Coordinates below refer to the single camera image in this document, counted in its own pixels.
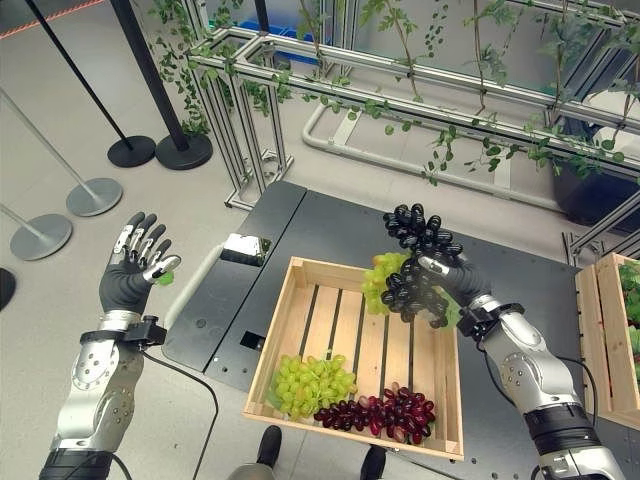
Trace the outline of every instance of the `small box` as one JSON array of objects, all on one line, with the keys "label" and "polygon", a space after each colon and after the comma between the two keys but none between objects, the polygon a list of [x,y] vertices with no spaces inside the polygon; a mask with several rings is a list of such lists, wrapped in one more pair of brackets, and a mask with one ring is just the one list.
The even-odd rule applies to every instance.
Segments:
[{"label": "small box", "polygon": [[[432,329],[426,321],[403,323],[400,315],[370,315],[360,292],[361,268],[292,257],[244,409],[248,418],[302,428],[383,447],[462,460],[462,408],[456,329]],[[402,444],[383,431],[323,428],[313,417],[291,421],[267,401],[282,355],[327,351],[346,357],[360,395],[382,394],[396,381],[435,402],[432,435],[420,445]]]}]

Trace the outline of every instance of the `black cable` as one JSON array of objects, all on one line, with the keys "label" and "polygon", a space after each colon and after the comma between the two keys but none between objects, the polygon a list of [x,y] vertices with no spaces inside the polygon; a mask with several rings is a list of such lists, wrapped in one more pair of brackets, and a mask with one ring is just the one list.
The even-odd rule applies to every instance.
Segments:
[{"label": "black cable", "polygon": [[84,459],[82,463],[80,463],[79,465],[76,465],[76,467],[73,470],[67,473],[62,478],[62,480],[69,480],[74,473],[76,473],[78,470],[84,467],[87,463],[89,463],[91,460],[93,460],[98,456],[104,455],[105,453],[107,453],[111,457],[111,459],[118,464],[126,480],[133,480],[133,478],[131,477],[131,473],[129,473],[129,470],[127,469],[127,466],[124,464],[122,460],[120,460],[120,458],[115,453],[112,453],[112,452],[99,452],[99,453],[94,453],[93,455],[89,455],[87,458]]},{"label": "black cable", "polygon": [[202,450],[200,452],[200,458],[198,458],[198,463],[196,464],[196,469],[193,472],[193,480],[196,480],[196,477],[198,476],[198,472],[200,471],[200,466],[202,465],[202,459],[204,458],[204,453],[207,450],[207,446],[209,445],[209,440],[211,439],[211,434],[213,433],[213,426],[216,424],[216,420],[218,418],[218,412],[220,411],[220,407],[218,406],[218,397],[216,396],[216,392],[213,391],[213,388],[211,388],[206,382],[203,382],[202,380],[200,380],[198,377],[191,375],[189,372],[186,372],[184,370],[182,370],[181,368],[178,367],[174,367],[173,365],[163,362],[162,360],[159,360],[155,357],[152,357],[151,355],[149,355],[147,352],[142,351],[142,355],[144,356],[144,358],[147,358],[149,360],[151,360],[152,362],[157,363],[158,365],[162,365],[163,367],[167,367],[171,370],[173,370],[174,372],[178,372],[182,375],[184,375],[187,378],[190,378],[191,380],[198,382],[200,385],[202,385],[204,388],[206,388],[209,393],[211,394],[211,397],[213,397],[213,403],[216,406],[216,413],[213,415],[213,419],[211,420],[211,425],[209,426],[209,431],[207,432],[207,436],[204,439],[204,444],[202,445]]},{"label": "black cable", "polygon": [[539,471],[540,465],[536,465],[535,467],[533,467],[533,470],[531,470],[531,478],[529,480],[536,480]]},{"label": "black cable", "polygon": [[480,342],[476,343],[476,349],[482,353],[482,356],[484,357],[484,364],[487,366],[487,371],[489,372],[489,377],[491,378],[491,383],[493,383],[493,386],[496,387],[496,390],[498,390],[498,393],[500,395],[502,395],[502,398],[504,398],[507,402],[509,402],[511,405],[513,405],[514,407],[516,406],[515,403],[513,403],[513,400],[511,400],[506,393],[504,393],[504,391],[502,390],[502,388],[500,388],[500,385],[498,385],[497,380],[495,379],[495,377],[493,376],[493,371],[491,370],[491,365],[489,365],[489,356],[487,355],[487,351],[484,348],[480,348]]},{"label": "black cable", "polygon": [[593,394],[593,422],[592,423],[593,423],[593,428],[595,428],[596,419],[598,418],[598,387],[596,387],[596,381],[594,380],[593,375],[591,374],[591,370],[589,370],[589,367],[587,367],[580,360],[575,360],[573,358],[567,358],[567,357],[560,357],[558,355],[556,355],[556,357],[565,362],[572,362],[572,363],[578,364],[582,368],[584,368],[585,372],[587,372],[587,376],[589,377],[589,382],[591,383],[591,391]]}]

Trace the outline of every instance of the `leaf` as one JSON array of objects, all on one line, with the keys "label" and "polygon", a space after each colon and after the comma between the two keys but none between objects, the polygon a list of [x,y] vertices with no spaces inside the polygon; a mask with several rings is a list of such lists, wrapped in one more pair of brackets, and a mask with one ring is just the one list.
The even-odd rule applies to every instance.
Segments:
[{"label": "leaf", "polygon": [[614,146],[615,146],[615,142],[613,140],[602,141],[602,148],[604,148],[605,150],[613,150]]}]

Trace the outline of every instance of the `wooden crate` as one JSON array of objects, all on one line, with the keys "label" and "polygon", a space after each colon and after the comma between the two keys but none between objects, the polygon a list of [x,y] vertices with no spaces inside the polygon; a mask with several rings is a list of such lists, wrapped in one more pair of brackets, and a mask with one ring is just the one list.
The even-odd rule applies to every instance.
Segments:
[{"label": "wooden crate", "polygon": [[[598,416],[640,429],[636,381],[618,265],[610,254],[576,275],[582,356],[598,387]],[[585,406],[593,413],[588,377]]]},{"label": "wooden crate", "polygon": [[[359,442],[462,460],[460,374],[455,328],[434,330],[427,322],[403,323],[392,314],[370,315],[360,293],[364,270],[292,257],[258,363],[245,416]],[[381,395],[393,381],[435,402],[432,435],[421,445],[358,432],[323,428],[309,419],[284,418],[266,400],[281,355],[344,355],[357,375],[359,395]]]}]

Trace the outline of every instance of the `black table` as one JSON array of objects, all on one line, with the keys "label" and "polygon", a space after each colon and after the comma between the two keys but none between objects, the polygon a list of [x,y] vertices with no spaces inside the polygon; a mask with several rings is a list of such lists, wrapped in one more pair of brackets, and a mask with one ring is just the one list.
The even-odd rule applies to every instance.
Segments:
[{"label": "black table", "polygon": [[[437,205],[425,205],[427,215]],[[165,355],[215,380],[249,390],[261,339],[292,256],[370,268],[371,257],[399,251],[386,235],[382,212],[286,182],[271,185],[237,233],[273,242],[262,267],[217,260],[168,333]],[[465,252],[491,277],[494,295],[517,301],[549,349],[579,358],[574,275],[552,260],[455,234]],[[526,426],[491,384],[473,342],[458,335],[464,462],[421,456],[430,467],[465,479],[525,479],[537,464]],[[582,372],[570,365],[577,392]],[[628,479],[640,478],[640,432],[604,419],[598,434]]]}]

